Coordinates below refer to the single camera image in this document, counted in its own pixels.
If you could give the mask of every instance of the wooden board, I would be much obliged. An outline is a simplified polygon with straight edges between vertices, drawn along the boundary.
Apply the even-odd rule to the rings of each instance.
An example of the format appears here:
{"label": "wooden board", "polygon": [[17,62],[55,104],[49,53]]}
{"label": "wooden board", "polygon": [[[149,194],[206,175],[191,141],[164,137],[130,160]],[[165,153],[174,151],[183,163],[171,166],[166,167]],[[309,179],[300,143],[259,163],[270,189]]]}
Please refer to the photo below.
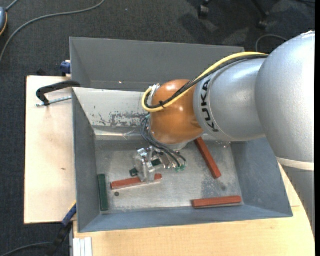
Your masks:
{"label": "wooden board", "polygon": [[[70,78],[28,76],[26,80],[24,223],[59,222],[76,200],[72,102],[36,107],[38,88]],[[47,94],[49,100],[71,89]]]}
{"label": "wooden board", "polygon": [[313,256],[315,243],[301,206],[294,217],[78,233],[93,256]]}

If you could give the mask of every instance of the blue object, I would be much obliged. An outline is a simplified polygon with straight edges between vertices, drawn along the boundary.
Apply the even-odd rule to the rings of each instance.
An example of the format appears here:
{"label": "blue object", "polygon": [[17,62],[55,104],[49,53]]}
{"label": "blue object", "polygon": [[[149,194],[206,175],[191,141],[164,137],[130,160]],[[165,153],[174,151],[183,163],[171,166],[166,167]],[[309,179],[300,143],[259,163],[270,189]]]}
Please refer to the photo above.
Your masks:
{"label": "blue object", "polygon": [[74,206],[71,208],[71,210],[64,217],[61,224],[64,227],[68,226],[69,222],[71,221],[72,217],[76,214],[76,212],[77,212],[77,204],[75,203]]}
{"label": "blue object", "polygon": [[60,70],[63,73],[71,74],[71,63],[66,62],[66,61],[62,62],[60,65]]}

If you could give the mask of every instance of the wire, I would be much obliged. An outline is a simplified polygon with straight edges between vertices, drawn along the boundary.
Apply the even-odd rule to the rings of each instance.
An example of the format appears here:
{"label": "wire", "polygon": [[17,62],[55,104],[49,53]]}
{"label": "wire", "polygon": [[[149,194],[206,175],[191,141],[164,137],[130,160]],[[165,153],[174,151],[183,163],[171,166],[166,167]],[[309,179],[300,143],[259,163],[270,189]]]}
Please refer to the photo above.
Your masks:
{"label": "wire", "polygon": [[2,61],[2,58],[5,54],[5,51],[10,43],[10,41],[12,40],[12,38],[22,29],[24,29],[26,26],[32,24],[32,23],[35,23],[35,22],[38,22],[38,21],[41,21],[41,20],[44,20],[44,19],[47,19],[47,18],[52,18],[52,17],[57,17],[57,16],[64,16],[64,15],[72,15],[72,14],[80,14],[80,13],[84,13],[84,12],[88,12],[88,11],[91,11],[93,9],[96,9],[98,8],[99,6],[101,6],[106,0],[102,0],[100,3],[98,3],[97,5],[93,6],[93,7],[89,7],[87,9],[82,9],[82,10],[74,10],[74,11],[68,11],[68,12],[61,12],[61,13],[54,13],[54,14],[49,14],[49,15],[45,15],[45,16],[41,16],[41,17],[38,17],[38,18],[35,18],[33,20],[30,20],[28,21],[27,23],[23,24],[21,27],[19,27],[8,39],[8,41],[6,41],[4,47],[3,47],[3,50],[0,54],[0,64],[1,64],[1,61]]}
{"label": "wire", "polygon": [[313,4],[313,5],[316,4],[316,1],[307,1],[307,0],[296,0],[296,1],[304,4]]}
{"label": "wire", "polygon": [[260,37],[258,38],[258,40],[255,42],[255,51],[256,51],[256,52],[258,52],[258,45],[259,45],[260,40],[263,39],[263,38],[268,38],[268,37],[278,38],[278,39],[282,39],[282,40],[284,40],[284,41],[288,41],[288,39],[286,39],[286,38],[284,38],[284,37],[282,37],[282,36],[280,36],[280,35],[276,35],[276,34],[265,34],[265,35],[263,35],[263,36],[260,36]]}
{"label": "wire", "polygon": [[13,1],[7,8],[6,8],[6,11],[9,11],[9,9],[14,6],[19,0],[15,0]]}
{"label": "wire", "polygon": [[25,249],[34,248],[34,247],[47,247],[47,246],[49,246],[51,244],[52,244],[51,242],[39,242],[39,243],[29,244],[29,245],[14,249],[12,251],[9,251],[9,252],[7,252],[5,254],[2,254],[0,256],[9,256],[9,255],[12,255],[12,254],[14,254],[16,252],[25,250]]}
{"label": "wire", "polygon": [[163,144],[160,144],[159,142],[157,142],[156,140],[154,140],[152,138],[152,136],[148,135],[148,120],[149,120],[149,116],[147,115],[141,122],[140,124],[140,133],[141,136],[144,138],[144,140],[146,140],[150,145],[154,146],[156,149],[159,149],[161,151],[163,151],[164,153],[166,153],[167,155],[169,155],[177,164],[178,167],[181,167],[181,163],[178,161],[178,158],[182,159],[184,161],[184,164],[187,164],[187,160],[178,152],[165,147]]}
{"label": "wire", "polygon": [[223,58],[222,60],[216,62],[214,65],[209,67],[205,72],[203,72],[200,76],[198,76],[193,81],[188,82],[185,84],[182,88],[180,88],[173,96],[171,96],[169,99],[165,100],[164,102],[161,102],[158,105],[154,106],[148,106],[147,100],[148,96],[152,90],[152,88],[148,88],[146,92],[143,94],[141,99],[142,107],[148,111],[148,112],[158,112],[161,111],[169,106],[171,106],[173,103],[178,101],[181,97],[183,97],[185,94],[189,92],[189,90],[199,83],[204,78],[208,77],[209,75],[213,74],[214,72],[241,60],[246,60],[250,58],[266,58],[268,55],[264,53],[257,53],[257,52],[240,52],[233,55],[230,55],[228,57]]}

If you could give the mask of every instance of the red wooden block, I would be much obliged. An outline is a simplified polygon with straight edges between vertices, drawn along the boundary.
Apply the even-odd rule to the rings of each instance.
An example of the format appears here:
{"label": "red wooden block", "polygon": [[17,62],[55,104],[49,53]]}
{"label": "red wooden block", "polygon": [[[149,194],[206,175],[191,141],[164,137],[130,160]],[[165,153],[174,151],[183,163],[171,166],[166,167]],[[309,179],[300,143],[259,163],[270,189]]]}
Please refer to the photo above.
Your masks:
{"label": "red wooden block", "polygon": [[[156,173],[154,175],[154,182],[159,182],[162,179],[162,174]],[[123,180],[117,180],[111,183],[111,189],[112,190],[117,190],[117,189],[124,189],[124,188],[129,188],[133,186],[139,186],[147,184],[146,182],[142,182],[139,177],[134,177],[134,178],[128,178],[128,179],[123,179]]]}
{"label": "red wooden block", "polygon": [[194,143],[196,144],[196,146],[198,147],[206,165],[208,166],[212,176],[214,179],[217,179],[221,176],[221,172],[215,162],[215,160],[213,159],[212,155],[210,154],[210,151],[206,145],[206,143],[204,142],[204,140],[199,137],[197,138]]}
{"label": "red wooden block", "polygon": [[239,195],[224,196],[224,197],[212,197],[204,199],[195,199],[192,200],[193,208],[207,208],[213,206],[223,206],[230,204],[238,204],[242,202],[242,198]]}

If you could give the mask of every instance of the dark carpet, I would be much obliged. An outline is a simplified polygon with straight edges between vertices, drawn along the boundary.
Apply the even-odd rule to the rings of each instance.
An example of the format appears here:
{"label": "dark carpet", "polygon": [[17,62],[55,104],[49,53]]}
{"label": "dark carpet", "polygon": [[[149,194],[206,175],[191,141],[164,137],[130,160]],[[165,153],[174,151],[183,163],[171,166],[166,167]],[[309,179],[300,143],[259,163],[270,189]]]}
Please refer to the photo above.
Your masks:
{"label": "dark carpet", "polygon": [[[0,6],[7,7],[11,1],[0,0]],[[99,1],[20,0],[8,12],[0,51],[25,22],[85,9]],[[0,64],[0,255],[24,245],[51,242],[60,228],[58,223],[24,225],[24,77],[36,75],[39,69],[48,76],[61,76],[61,62],[70,59],[69,37],[241,46],[255,51],[256,40],[262,35],[291,39],[315,30],[315,4],[309,2],[261,0],[269,10],[266,30],[256,27],[260,15],[250,0],[213,0],[204,20],[197,15],[200,2],[107,0],[93,11],[33,23],[13,38]],[[264,38],[259,51],[270,53],[283,42]],[[17,255],[38,256],[43,252],[40,248]],[[68,243],[57,255],[68,255]]]}

